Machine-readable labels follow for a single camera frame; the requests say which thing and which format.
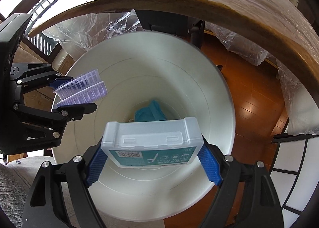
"wooden floor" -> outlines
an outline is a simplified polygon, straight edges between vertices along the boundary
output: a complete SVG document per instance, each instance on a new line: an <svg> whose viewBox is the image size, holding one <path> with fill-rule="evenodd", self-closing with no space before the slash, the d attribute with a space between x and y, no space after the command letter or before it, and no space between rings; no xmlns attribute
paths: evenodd
<svg viewBox="0 0 319 228"><path fill-rule="evenodd" d="M271 144L286 121L284 99L278 73L270 64L254 66L240 56L228 52L220 41L205 34L202 51L216 64L223 65L222 74L229 86L236 113L236 135L232 155L242 163L262 160L269 169L275 153ZM184 212L164 220L166 228L196 228L201 223L216 193L216 187ZM238 213L243 184L239 185L227 224Z"/></svg>

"plastic box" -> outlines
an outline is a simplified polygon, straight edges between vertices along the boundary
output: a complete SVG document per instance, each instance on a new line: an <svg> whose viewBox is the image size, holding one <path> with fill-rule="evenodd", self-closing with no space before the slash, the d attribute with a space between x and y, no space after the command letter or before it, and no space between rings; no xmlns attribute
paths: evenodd
<svg viewBox="0 0 319 228"><path fill-rule="evenodd" d="M195 117L181 120L108 122L101 149L123 168L190 164L204 140Z"/></svg>
<svg viewBox="0 0 319 228"><path fill-rule="evenodd" d="M59 106L67 106L74 104L92 103L107 95L107 90L103 81L94 84L82 91L79 91L72 96L55 104L54 108Z"/></svg>
<svg viewBox="0 0 319 228"><path fill-rule="evenodd" d="M61 100L64 100L99 82L101 82L101 78L98 74L98 70L95 69L71 80L61 87L58 87L54 92L58 94Z"/></svg>

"barcode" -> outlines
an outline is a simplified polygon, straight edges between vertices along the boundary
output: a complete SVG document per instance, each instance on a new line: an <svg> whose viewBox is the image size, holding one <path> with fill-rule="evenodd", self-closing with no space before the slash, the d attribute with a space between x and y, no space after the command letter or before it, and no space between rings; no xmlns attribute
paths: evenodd
<svg viewBox="0 0 319 228"><path fill-rule="evenodd" d="M119 157L143 158L142 152L121 152L116 151Z"/></svg>

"fabric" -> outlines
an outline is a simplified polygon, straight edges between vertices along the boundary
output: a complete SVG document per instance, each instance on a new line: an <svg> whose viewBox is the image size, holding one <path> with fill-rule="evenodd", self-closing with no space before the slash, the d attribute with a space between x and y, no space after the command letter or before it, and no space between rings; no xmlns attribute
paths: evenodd
<svg viewBox="0 0 319 228"><path fill-rule="evenodd" d="M44 161L55 164L53 157L48 156L20 159L20 164L15 161L8 163L7 166L0 164L0 206L18 228L21 227L21 217L28 190ZM70 222L74 227L80 228L66 183L62 183L62 192ZM165 228L163 220L129 222L118 220L103 213L99 214L108 228Z"/></svg>

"blue gripper pad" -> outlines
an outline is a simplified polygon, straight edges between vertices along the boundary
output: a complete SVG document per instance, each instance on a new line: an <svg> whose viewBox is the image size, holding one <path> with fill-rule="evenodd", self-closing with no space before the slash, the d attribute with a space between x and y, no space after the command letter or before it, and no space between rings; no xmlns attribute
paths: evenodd
<svg viewBox="0 0 319 228"><path fill-rule="evenodd" d="M86 178L86 183L90 187L94 182L98 181L101 175L102 169L106 163L107 155L103 152L101 147L96 151L91 162L88 166L88 175Z"/></svg>
<svg viewBox="0 0 319 228"><path fill-rule="evenodd" d="M197 154L208 179L214 182L217 186L221 184L222 177L219 163L216 161L215 157L212 155L210 150L204 144Z"/></svg>

